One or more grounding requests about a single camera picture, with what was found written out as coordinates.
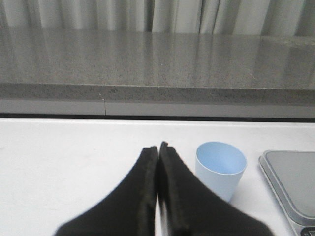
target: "light blue cup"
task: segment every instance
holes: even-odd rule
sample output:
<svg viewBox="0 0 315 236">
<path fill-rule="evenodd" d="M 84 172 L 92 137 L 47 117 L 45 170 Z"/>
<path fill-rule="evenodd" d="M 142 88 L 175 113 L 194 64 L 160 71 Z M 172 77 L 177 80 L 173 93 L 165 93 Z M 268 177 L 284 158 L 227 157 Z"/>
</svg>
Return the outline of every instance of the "light blue cup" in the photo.
<svg viewBox="0 0 315 236">
<path fill-rule="evenodd" d="M 197 149 L 197 177 L 227 202 L 230 201 L 246 166 L 246 157 L 230 144 L 208 142 Z"/>
</svg>

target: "granite countertop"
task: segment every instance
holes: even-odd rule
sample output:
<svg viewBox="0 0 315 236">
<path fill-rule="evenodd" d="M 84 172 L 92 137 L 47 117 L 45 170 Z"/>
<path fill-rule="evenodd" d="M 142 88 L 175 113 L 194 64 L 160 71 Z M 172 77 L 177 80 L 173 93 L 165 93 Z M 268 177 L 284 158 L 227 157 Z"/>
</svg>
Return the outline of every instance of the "granite countertop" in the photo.
<svg viewBox="0 0 315 236">
<path fill-rule="evenodd" d="M 315 107 L 315 38 L 0 29 L 0 99 Z"/>
</svg>

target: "gray curtain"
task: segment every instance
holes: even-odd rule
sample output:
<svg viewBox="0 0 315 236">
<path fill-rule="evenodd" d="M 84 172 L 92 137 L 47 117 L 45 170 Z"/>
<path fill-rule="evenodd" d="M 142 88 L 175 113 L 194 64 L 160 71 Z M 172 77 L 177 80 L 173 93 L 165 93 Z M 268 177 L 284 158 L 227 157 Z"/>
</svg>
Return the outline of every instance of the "gray curtain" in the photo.
<svg viewBox="0 0 315 236">
<path fill-rule="evenodd" d="M 315 36 L 315 0 L 0 0 L 0 25 Z"/>
</svg>

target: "silver scale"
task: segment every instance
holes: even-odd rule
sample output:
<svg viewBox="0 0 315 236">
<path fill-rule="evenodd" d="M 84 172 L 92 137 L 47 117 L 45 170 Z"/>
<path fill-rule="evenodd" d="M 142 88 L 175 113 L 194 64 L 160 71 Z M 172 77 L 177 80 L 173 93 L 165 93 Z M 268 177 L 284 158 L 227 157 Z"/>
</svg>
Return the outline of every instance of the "silver scale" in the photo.
<svg viewBox="0 0 315 236">
<path fill-rule="evenodd" d="M 297 236 L 315 236 L 315 152 L 265 151 L 259 158 Z"/>
</svg>

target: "white table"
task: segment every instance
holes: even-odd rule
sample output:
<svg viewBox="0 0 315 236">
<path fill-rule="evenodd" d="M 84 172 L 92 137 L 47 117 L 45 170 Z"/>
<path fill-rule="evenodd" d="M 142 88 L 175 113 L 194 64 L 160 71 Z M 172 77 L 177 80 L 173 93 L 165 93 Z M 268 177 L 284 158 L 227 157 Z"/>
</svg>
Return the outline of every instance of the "white table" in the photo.
<svg viewBox="0 0 315 236">
<path fill-rule="evenodd" d="M 259 166 L 267 149 L 315 151 L 314 123 L 0 119 L 0 235 L 52 236 L 103 199 L 143 147 L 174 146 L 194 172 L 207 141 L 238 147 L 248 167 L 231 200 L 276 236 L 293 236 Z M 159 220 L 157 233 L 161 235 Z"/>
</svg>

